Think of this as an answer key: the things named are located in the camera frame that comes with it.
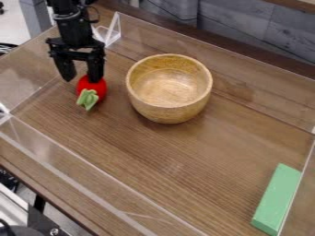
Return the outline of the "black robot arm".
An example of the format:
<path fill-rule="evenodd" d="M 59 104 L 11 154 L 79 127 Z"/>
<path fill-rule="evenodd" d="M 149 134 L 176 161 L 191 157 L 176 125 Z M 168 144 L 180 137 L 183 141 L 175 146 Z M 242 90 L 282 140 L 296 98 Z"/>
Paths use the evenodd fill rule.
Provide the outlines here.
<path fill-rule="evenodd" d="M 87 79 L 97 83 L 104 72 L 104 43 L 93 38 L 88 9 L 97 0 L 45 0 L 53 9 L 53 20 L 59 30 L 57 38 L 48 38 L 49 56 L 65 81 L 76 76 L 75 61 L 87 63 Z"/>

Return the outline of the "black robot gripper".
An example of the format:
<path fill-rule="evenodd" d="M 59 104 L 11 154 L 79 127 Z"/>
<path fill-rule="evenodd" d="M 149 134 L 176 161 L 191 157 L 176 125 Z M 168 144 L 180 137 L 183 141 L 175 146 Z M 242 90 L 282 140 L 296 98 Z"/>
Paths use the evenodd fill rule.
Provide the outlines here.
<path fill-rule="evenodd" d="M 87 76 L 91 83 L 97 83 L 103 78 L 104 67 L 104 43 L 92 39 L 87 44 L 73 45 L 65 43 L 60 38 L 48 38 L 49 56 L 65 81 L 76 76 L 73 60 L 87 61 Z"/>

